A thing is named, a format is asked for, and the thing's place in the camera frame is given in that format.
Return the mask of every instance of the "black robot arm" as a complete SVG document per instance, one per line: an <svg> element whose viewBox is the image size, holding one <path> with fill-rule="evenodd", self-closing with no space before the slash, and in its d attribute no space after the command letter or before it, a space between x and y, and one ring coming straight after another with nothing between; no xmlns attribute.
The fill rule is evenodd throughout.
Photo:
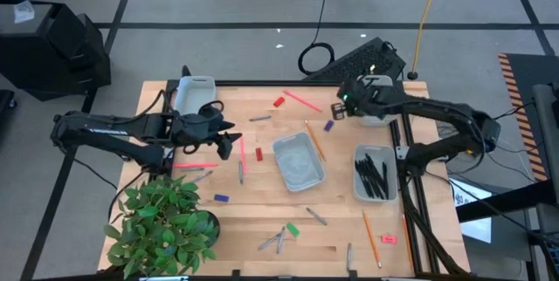
<svg viewBox="0 0 559 281"><path fill-rule="evenodd" d="M219 133L235 125L225 121L221 111L210 104L200 108L198 114L171 111L122 118L69 112L56 115L54 122L51 139L55 146L63 150L82 145L96 147L135 160L146 172L155 174L169 172L163 159L165 147L186 147L185 153L193 154L202 144L217 144L217 153L227 160L232 142L241 136ZM134 137L145 145L115 136Z"/></svg>
<svg viewBox="0 0 559 281"><path fill-rule="evenodd" d="M437 158L470 150L477 154L493 151L500 134L500 124L489 115L473 110L466 104L454 104L410 96L393 86L373 86L363 81L347 80L342 83L337 96L342 104L332 105L336 120L348 116L376 116L408 113L453 125L458 134L425 145L410 145L403 164L414 175L424 173L427 164Z"/></svg>

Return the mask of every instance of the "plastic tray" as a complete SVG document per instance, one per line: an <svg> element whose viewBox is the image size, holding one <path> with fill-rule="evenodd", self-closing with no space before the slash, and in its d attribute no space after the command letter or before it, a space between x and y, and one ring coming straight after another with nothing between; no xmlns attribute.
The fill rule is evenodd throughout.
<svg viewBox="0 0 559 281"><path fill-rule="evenodd" d="M305 190L324 181L324 169L307 133L287 136L275 141L272 147L290 191Z"/></svg>
<svg viewBox="0 0 559 281"><path fill-rule="evenodd" d="M182 77L176 89L175 110L198 114L200 106L216 99L216 82L208 76Z"/></svg>
<svg viewBox="0 0 559 281"><path fill-rule="evenodd" d="M357 173L355 166L353 168L353 196L362 202L389 202L396 200L398 196L398 185L394 149L386 146L359 145L355 150L354 161L361 161L365 159L365 154L368 154L373 160L375 168L379 173L383 172L383 162L386 162L388 199L370 198L367 196L367 192L365 191L365 187L363 186L361 177Z"/></svg>

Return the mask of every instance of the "green leaves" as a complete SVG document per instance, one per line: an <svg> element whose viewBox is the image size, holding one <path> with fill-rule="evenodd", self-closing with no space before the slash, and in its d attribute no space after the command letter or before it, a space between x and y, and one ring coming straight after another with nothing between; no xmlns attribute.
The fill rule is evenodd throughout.
<svg viewBox="0 0 559 281"><path fill-rule="evenodd" d="M181 185L182 191L195 191L198 189L198 186L195 183L184 183Z"/></svg>
<svg viewBox="0 0 559 281"><path fill-rule="evenodd" d="M175 235L174 235L173 232L171 232L171 230L169 230L169 229L166 229L166 230L163 232L162 237L163 237L163 241L165 241L165 242L167 242L167 243L169 243L169 244L172 244L172 243L175 242Z"/></svg>
<svg viewBox="0 0 559 281"><path fill-rule="evenodd" d="M141 272L145 276L177 275L200 261L215 259L208 249L215 243L219 228L210 213L197 209L200 199L194 183L170 177L143 183L124 190L126 199L118 200L122 230L106 225L105 235L116 240L107 253L109 262L124 270L125 278Z"/></svg>
<svg viewBox="0 0 559 281"><path fill-rule="evenodd" d="M157 207L148 206L148 207L144 207L142 209L138 209L138 214L141 217L155 216L158 211L159 211L159 209Z"/></svg>
<svg viewBox="0 0 559 281"><path fill-rule="evenodd" d="M213 252L213 250L210 249L202 250L202 254L204 254L204 256L206 256L211 260L216 260L216 254Z"/></svg>
<svg viewBox="0 0 559 281"><path fill-rule="evenodd" d="M105 235L111 238L114 238L115 240L118 240L121 238L121 233L119 233L119 231L117 229L114 228L114 226L106 224L103 227L103 231L105 231Z"/></svg>
<svg viewBox="0 0 559 281"><path fill-rule="evenodd" d="M198 217L196 214L191 214L189 218L186 220L186 225L184 225L184 231L189 233L192 228L194 228L194 224L198 221Z"/></svg>
<svg viewBox="0 0 559 281"><path fill-rule="evenodd" d="M173 216L172 218L169 219L169 223L171 224L183 224L186 223L187 220L189 219L190 215L187 214L182 214L182 215L178 215L178 216Z"/></svg>

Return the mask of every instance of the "blue eraser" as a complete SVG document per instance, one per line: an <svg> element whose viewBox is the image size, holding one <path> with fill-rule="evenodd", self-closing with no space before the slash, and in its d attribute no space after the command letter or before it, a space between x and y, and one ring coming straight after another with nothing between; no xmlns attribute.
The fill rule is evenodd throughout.
<svg viewBox="0 0 559 281"><path fill-rule="evenodd" d="M215 195L213 197L213 200L218 201L218 202L228 202L229 201L229 196L226 195Z"/></svg>
<svg viewBox="0 0 559 281"><path fill-rule="evenodd" d="M329 132L330 128L332 128L332 126L334 125L334 121L333 120L329 120L328 123L326 123L326 126L324 127L324 130Z"/></svg>

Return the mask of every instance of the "wooden table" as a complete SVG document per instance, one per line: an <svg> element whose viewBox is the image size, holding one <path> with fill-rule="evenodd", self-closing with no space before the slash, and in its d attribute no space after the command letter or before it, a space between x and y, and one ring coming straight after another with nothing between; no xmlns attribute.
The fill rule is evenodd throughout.
<svg viewBox="0 0 559 281"><path fill-rule="evenodd" d="M164 81L147 81L143 84L138 112L145 109L164 89ZM408 94L427 96L423 82L404 83ZM200 181L201 209L207 209L221 222L221 235L213 250L217 260L202 264L197 275L230 276L232 270L241 270L243 276L347 276L346 256L348 243L353 244L351 268L359 277L410 277L413 276L402 225L402 203L394 202L367 204L358 202L352 193L353 155L359 144L391 146L388 127L362 127L357 118L336 121L332 130L323 130L332 115L330 105L339 102L337 87L292 87L293 93L321 107L324 112L302 105L286 97L280 107L273 102L282 96L285 87L219 86L217 98L225 104L224 117L236 126L231 132L244 135L246 167L244 185L238 181L240 150L235 142L231 157L221 161L217 148L201 146L192 155L177 150L175 163L216 162L212 176ZM250 122L248 119L271 114L271 120ZM326 179L323 183L300 193L287 191L286 185L273 155L273 141L289 134L305 132L303 120L308 120L326 156L323 162ZM432 120L411 117L412 131L416 142L430 143L438 139ZM261 147L264 160L256 160L255 149ZM442 163L432 163L427 168L436 175L446 177ZM124 163L119 187L138 175L139 167L134 162ZM190 172L185 181L200 175ZM176 170L172 177L184 175ZM431 226L438 240L448 253L464 269L469 270L464 242L452 191L449 185L434 177L425 176L424 192L431 218ZM228 195L228 203L215 202L215 194ZM328 226L316 221L305 207L310 207L328 220ZM362 210L369 216L371 229L382 259L383 268L376 267L375 258L362 219ZM113 215L118 214L114 206ZM276 254L275 244L258 251L264 241L277 234L283 225L293 223L300 235L295 238L289 232L283 250ZM381 243L381 235L397 236L397 244ZM110 266L106 254L113 244L106 239L100 257L99 268ZM424 239L418 231L418 243L424 271L429 270Z"/></svg>

